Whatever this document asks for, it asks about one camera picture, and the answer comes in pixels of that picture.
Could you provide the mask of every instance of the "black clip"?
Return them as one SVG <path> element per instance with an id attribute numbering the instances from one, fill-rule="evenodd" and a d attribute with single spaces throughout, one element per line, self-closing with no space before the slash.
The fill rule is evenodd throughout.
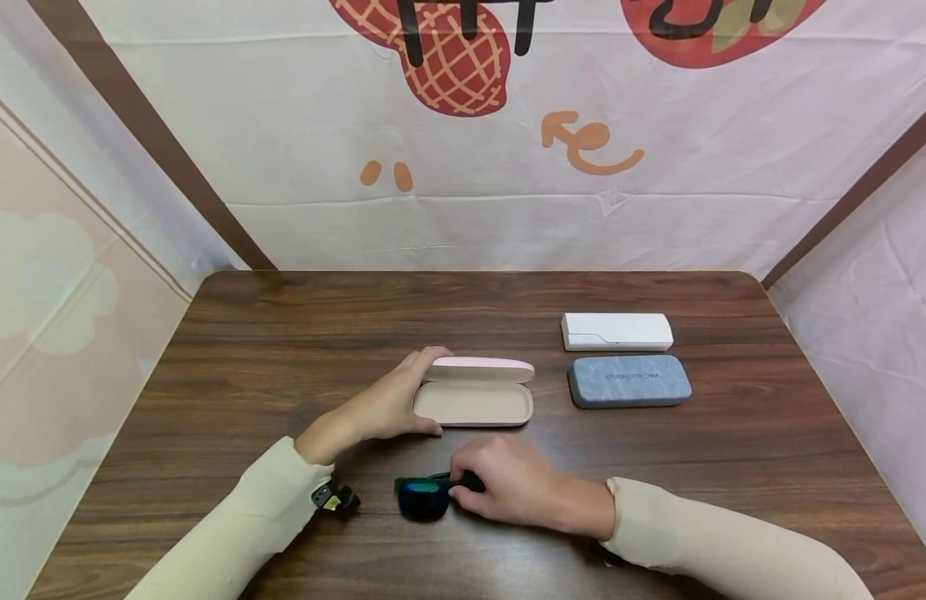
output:
<path id="1" fill-rule="evenodd" d="M 352 517 L 361 504 L 352 487 L 336 487 L 335 482 L 332 481 L 319 487 L 316 492 L 313 492 L 311 498 L 319 510 L 334 513 L 336 518 L 341 520 Z"/>

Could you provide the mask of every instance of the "blue marbled glasses case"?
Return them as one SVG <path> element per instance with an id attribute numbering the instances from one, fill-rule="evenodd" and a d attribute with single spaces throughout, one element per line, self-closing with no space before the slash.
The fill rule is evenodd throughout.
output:
<path id="1" fill-rule="evenodd" d="M 569 391 L 580 408 L 675 406 L 692 386 L 683 364 L 670 354 L 578 358 L 569 369 Z"/>

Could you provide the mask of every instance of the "cream sleeve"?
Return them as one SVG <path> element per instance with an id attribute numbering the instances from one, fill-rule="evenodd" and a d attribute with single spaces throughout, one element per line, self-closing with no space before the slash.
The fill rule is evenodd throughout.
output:
<path id="1" fill-rule="evenodd" d="M 689 575 L 736 600 L 872 600 L 859 575 L 815 539 L 645 482 L 607 481 L 616 504 L 603 543 L 628 563 Z"/>
<path id="2" fill-rule="evenodd" d="M 333 467 L 310 465 L 291 437 L 273 444 L 238 484 L 137 583 L 127 600 L 236 600 L 313 513 Z"/>

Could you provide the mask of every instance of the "sunglasses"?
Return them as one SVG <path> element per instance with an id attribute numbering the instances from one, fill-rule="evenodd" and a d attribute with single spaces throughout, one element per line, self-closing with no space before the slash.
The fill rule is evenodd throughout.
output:
<path id="1" fill-rule="evenodd" d="M 449 473 L 400 477 L 395 482 L 399 512 L 413 522 L 436 522 L 449 508 L 449 490 L 454 486 L 463 486 L 476 493 L 486 492 L 483 481 L 471 470 L 463 472 L 463 477 L 456 481 L 449 478 Z"/>

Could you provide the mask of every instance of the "hand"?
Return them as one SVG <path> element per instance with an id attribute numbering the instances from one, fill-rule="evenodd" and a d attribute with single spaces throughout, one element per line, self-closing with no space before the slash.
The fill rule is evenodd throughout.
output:
<path id="1" fill-rule="evenodd" d="M 514 525 L 545 527 L 606 541 L 613 536 L 613 494 L 593 482 L 553 468 L 519 436 L 482 436 L 453 454 L 450 478 L 463 470 L 479 475 L 485 493 L 456 486 L 458 505 L 479 516 Z"/>
<path id="2" fill-rule="evenodd" d="M 444 347 L 426 347 L 407 355 L 372 386 L 317 418 L 297 437 L 296 449 L 307 462 L 328 465 L 363 440 L 388 440 L 404 433 L 442 435 L 439 423 L 413 412 L 413 399 L 433 361 L 451 355 Z"/>

